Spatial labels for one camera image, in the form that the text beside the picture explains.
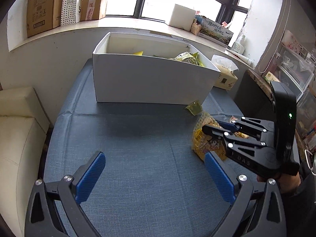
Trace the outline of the person's right hand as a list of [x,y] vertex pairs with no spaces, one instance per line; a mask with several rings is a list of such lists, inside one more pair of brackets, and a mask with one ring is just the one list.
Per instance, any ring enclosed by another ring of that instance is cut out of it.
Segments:
[[295,176],[288,174],[277,175],[274,176],[273,179],[278,183],[281,194],[295,192],[301,184],[299,173]]

